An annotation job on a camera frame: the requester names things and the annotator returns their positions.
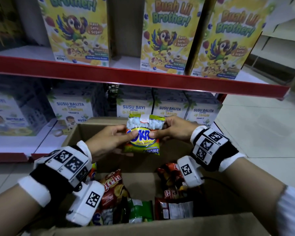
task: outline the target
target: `tile floor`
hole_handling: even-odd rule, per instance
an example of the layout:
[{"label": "tile floor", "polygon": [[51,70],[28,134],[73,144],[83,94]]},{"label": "tile floor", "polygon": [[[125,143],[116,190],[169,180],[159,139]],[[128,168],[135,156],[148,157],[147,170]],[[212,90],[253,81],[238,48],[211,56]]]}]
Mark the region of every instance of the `tile floor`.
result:
[{"label": "tile floor", "polygon": [[[216,124],[251,162],[295,187],[295,97],[279,101],[228,95]],[[0,193],[32,167],[0,164]]]}]

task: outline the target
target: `white sticker on snack bag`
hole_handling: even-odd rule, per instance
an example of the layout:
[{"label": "white sticker on snack bag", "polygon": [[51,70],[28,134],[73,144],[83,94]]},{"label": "white sticker on snack bag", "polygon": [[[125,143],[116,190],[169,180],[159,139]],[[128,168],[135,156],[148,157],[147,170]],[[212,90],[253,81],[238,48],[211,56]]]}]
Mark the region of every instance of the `white sticker on snack bag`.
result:
[{"label": "white sticker on snack bag", "polygon": [[141,123],[149,123],[150,122],[150,115],[149,114],[141,114],[140,122]]}]

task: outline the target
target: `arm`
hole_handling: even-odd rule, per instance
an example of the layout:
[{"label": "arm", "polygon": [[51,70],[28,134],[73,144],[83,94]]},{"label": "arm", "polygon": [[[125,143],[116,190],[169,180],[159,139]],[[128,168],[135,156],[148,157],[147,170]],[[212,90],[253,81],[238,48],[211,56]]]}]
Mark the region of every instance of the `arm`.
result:
[{"label": "arm", "polygon": [[[195,139],[196,135],[200,134],[200,131],[195,131],[199,125],[195,125],[179,117],[168,117],[165,123],[165,129],[151,132],[150,137],[175,138],[194,143],[192,139]],[[228,149],[236,150],[234,146],[229,145]],[[220,161],[220,168],[217,165],[213,169],[212,167],[209,168],[209,170],[223,172],[233,184],[234,190],[246,200],[251,211],[260,223],[271,235],[278,235],[276,208],[277,202],[285,189],[285,185],[244,157],[236,158],[236,156],[232,157],[232,155],[230,154],[229,158],[226,158],[222,162]]]},{"label": "arm", "polygon": [[[116,153],[120,151],[116,151],[116,147],[119,145],[130,141],[135,138],[138,134],[137,131],[133,131],[129,134],[125,134],[126,125],[117,125],[117,126],[108,126],[105,127],[102,131],[94,135],[92,138],[85,142],[85,148],[82,151],[86,156],[88,154],[91,155],[92,161],[95,162],[98,159],[104,157],[107,153],[115,151]],[[48,168],[50,173],[57,173],[53,171],[51,168]],[[1,235],[16,235],[19,230],[21,230],[24,226],[26,226],[30,220],[50,201],[53,201],[52,190],[50,190],[46,185],[40,184],[35,181],[35,176],[31,173],[32,176],[32,184],[30,186],[27,185],[27,189],[30,189],[29,192],[24,190],[21,187],[21,183],[15,185],[14,187],[6,190],[2,194],[0,194],[0,236]],[[63,186],[60,181],[53,182],[54,185]],[[36,194],[35,187],[48,188],[44,192],[44,194]],[[55,196],[64,195],[66,192],[55,191]]]}]

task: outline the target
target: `black cable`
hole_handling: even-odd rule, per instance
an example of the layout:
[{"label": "black cable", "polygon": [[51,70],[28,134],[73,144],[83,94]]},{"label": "black cable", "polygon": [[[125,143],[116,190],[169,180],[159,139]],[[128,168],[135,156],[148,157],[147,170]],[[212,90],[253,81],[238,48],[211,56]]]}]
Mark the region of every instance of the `black cable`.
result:
[{"label": "black cable", "polygon": [[217,179],[212,178],[212,177],[201,177],[201,180],[213,180],[213,181],[219,182],[222,186],[224,186],[225,188],[227,188],[228,190],[230,190],[233,194],[235,194],[238,197],[240,197],[240,195],[235,190],[233,190],[230,186],[228,186],[224,182],[221,182],[220,180],[217,180]]}]

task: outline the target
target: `sleeve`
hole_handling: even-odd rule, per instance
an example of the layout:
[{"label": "sleeve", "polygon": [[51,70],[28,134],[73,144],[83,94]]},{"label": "sleeve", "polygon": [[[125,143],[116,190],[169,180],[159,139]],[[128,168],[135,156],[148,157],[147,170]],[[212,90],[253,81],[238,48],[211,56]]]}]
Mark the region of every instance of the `sleeve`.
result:
[{"label": "sleeve", "polygon": [[277,203],[280,236],[295,236],[295,188],[288,186]]}]

